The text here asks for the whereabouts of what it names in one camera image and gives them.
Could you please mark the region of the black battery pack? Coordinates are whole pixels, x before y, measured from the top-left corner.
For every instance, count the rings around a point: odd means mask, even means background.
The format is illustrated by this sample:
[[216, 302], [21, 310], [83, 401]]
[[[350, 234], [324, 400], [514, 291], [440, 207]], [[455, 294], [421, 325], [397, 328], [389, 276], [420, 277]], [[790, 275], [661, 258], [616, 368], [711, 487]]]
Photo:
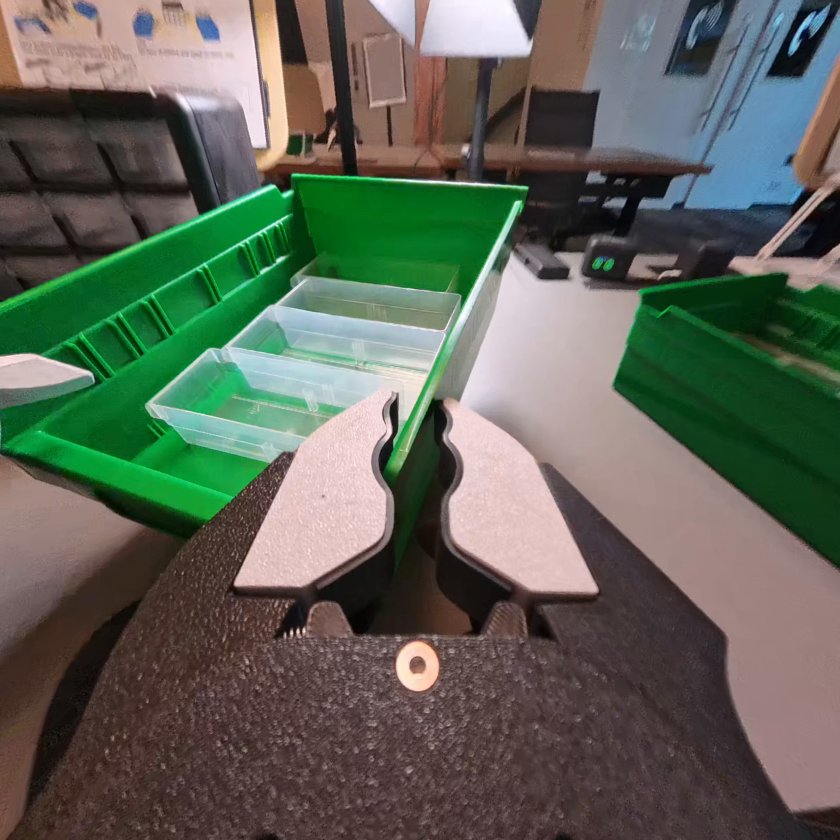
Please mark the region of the black battery pack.
[[594, 234], [584, 247], [581, 274], [594, 280], [624, 281], [637, 254], [633, 238]]

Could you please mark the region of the clear plastic drawer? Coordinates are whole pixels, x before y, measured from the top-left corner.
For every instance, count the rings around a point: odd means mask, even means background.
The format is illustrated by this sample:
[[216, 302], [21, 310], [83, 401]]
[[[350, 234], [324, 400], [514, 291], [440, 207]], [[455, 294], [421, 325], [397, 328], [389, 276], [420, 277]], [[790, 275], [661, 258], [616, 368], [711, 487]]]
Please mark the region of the clear plastic drawer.
[[421, 395], [444, 331], [281, 306], [262, 311], [225, 348], [330, 364], [402, 384], [409, 402]]
[[403, 404], [403, 383], [390, 375], [251, 350], [210, 349], [145, 408], [189, 445], [269, 463], [383, 389]]
[[278, 304], [307, 312], [446, 332], [459, 316], [462, 298], [454, 292], [304, 276]]
[[458, 292], [459, 287], [458, 266], [420, 259], [321, 253], [291, 277], [290, 285], [311, 277], [438, 292]]

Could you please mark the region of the grey lamp pole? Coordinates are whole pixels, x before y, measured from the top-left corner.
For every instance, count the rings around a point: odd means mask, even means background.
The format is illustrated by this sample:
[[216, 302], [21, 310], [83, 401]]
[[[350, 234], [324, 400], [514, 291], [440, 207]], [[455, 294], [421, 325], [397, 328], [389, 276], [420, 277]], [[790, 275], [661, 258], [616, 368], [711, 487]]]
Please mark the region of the grey lamp pole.
[[467, 159], [467, 173], [472, 182], [480, 182], [484, 172], [491, 83], [493, 72], [499, 64], [500, 60], [498, 58], [483, 58], [479, 61], [475, 112]]

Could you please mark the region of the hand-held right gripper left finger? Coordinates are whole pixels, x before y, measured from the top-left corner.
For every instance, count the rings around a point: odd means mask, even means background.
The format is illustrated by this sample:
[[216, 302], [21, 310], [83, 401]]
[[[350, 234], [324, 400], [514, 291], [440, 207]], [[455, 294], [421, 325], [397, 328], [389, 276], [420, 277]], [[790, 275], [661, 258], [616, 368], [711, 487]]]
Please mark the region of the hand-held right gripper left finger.
[[375, 392], [313, 433], [291, 459], [233, 579], [239, 606], [285, 605], [293, 626], [340, 613], [348, 634], [375, 624], [396, 569], [396, 502], [384, 478], [399, 395]]

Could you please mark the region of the white winged lamp shade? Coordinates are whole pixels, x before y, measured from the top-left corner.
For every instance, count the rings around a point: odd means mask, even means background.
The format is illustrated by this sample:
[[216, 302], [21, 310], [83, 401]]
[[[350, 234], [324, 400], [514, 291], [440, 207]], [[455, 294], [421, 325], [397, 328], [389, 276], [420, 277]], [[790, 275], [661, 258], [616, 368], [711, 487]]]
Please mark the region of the white winged lamp shade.
[[541, 1], [371, 1], [373, 8], [422, 55], [478, 59], [527, 57]]

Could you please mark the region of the black drawer cabinet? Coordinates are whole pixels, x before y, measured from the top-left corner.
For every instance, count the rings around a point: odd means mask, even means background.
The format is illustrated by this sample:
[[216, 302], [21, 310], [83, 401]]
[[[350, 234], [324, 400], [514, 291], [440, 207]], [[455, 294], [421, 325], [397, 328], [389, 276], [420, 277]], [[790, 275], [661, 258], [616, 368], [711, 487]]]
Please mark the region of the black drawer cabinet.
[[2, 98], [72, 102], [81, 111], [161, 117], [175, 140], [199, 214], [257, 190], [261, 177], [245, 114], [233, 98], [131, 91], [3, 88]]

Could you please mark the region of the printed instruction sheet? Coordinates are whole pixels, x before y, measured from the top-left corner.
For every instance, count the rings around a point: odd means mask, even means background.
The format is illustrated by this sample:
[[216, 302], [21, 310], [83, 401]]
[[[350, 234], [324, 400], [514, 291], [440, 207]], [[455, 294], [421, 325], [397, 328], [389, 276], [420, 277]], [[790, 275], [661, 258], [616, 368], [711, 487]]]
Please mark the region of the printed instruction sheet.
[[2, 88], [229, 97], [265, 150], [256, 13], [249, 1], [2, 1]]

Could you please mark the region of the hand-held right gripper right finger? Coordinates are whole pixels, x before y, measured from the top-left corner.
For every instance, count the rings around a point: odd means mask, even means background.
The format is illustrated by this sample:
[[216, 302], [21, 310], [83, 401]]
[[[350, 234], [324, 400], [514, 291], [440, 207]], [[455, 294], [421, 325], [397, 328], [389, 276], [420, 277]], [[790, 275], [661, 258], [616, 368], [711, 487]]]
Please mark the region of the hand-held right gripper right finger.
[[455, 399], [435, 417], [439, 482], [436, 580], [475, 626], [510, 603], [538, 606], [600, 594], [538, 461], [513, 436]]

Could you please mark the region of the instruction poster on board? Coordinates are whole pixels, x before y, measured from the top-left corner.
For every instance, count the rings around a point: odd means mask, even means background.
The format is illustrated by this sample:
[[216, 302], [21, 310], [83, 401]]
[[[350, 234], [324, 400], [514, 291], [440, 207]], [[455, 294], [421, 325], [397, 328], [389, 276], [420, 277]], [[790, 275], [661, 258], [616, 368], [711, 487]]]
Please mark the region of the instruction poster on board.
[[267, 173], [286, 154], [289, 138], [287, 101], [275, 1], [253, 1], [255, 38], [266, 100], [268, 147], [255, 150], [260, 173]]

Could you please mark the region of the grid of clear cabinet drawers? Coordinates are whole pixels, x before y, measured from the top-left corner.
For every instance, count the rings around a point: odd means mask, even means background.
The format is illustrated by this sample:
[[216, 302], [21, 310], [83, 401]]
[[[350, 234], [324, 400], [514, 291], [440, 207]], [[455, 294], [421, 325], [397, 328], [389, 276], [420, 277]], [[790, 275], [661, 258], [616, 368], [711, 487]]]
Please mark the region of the grid of clear cabinet drawers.
[[197, 215], [163, 118], [2, 98], [2, 301]]

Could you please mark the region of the black office chair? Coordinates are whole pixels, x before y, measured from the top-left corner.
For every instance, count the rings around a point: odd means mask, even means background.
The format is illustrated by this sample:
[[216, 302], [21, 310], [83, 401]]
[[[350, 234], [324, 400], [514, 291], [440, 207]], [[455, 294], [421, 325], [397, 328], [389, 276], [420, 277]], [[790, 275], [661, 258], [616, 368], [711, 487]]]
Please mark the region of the black office chair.
[[[552, 91], [532, 88], [524, 149], [590, 149], [600, 91]], [[565, 204], [576, 202], [588, 173], [523, 172], [532, 203]]]

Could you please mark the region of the green plastic bin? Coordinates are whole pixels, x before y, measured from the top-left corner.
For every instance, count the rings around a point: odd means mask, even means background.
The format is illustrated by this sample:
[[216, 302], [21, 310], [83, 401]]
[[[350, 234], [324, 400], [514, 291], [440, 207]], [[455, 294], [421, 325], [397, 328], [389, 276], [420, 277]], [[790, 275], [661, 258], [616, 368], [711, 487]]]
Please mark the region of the green plastic bin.
[[190, 538], [269, 463], [185, 443], [145, 404], [293, 288], [321, 253], [458, 266], [461, 310], [415, 402], [399, 406], [384, 478], [399, 564], [438, 464], [437, 400], [465, 390], [527, 190], [294, 175], [2, 304], [2, 355], [73, 364], [96, 382], [2, 409], [2, 450], [118, 514]]
[[642, 289], [614, 390], [839, 565], [839, 292], [785, 273]]

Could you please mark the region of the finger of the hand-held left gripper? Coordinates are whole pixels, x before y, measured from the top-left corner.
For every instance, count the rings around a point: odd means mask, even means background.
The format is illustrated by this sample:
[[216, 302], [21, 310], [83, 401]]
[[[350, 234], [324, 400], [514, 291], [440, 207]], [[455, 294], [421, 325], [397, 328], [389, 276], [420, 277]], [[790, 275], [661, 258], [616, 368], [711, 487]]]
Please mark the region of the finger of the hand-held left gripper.
[[9, 408], [65, 396], [95, 384], [87, 369], [38, 354], [1, 357], [1, 407]]

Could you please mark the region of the dark wall poster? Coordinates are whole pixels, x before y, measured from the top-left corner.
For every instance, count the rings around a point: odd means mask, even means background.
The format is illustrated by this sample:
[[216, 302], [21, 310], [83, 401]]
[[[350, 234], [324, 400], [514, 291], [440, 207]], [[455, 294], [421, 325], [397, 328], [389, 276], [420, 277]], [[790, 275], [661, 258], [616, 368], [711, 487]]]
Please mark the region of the dark wall poster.
[[689, 1], [665, 74], [670, 77], [705, 77], [736, 6], [736, 1]]
[[780, 47], [767, 72], [768, 78], [802, 78], [833, 25], [838, 1], [795, 2]]

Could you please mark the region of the black floor lamp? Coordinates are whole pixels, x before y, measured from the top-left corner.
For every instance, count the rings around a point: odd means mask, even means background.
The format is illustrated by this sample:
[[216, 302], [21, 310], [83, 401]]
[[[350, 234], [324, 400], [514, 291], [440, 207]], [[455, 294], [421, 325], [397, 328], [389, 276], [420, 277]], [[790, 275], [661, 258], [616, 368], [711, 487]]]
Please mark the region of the black floor lamp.
[[357, 176], [359, 172], [355, 149], [350, 65], [343, 1], [326, 1], [325, 9], [336, 100], [335, 117], [343, 172], [347, 176]]

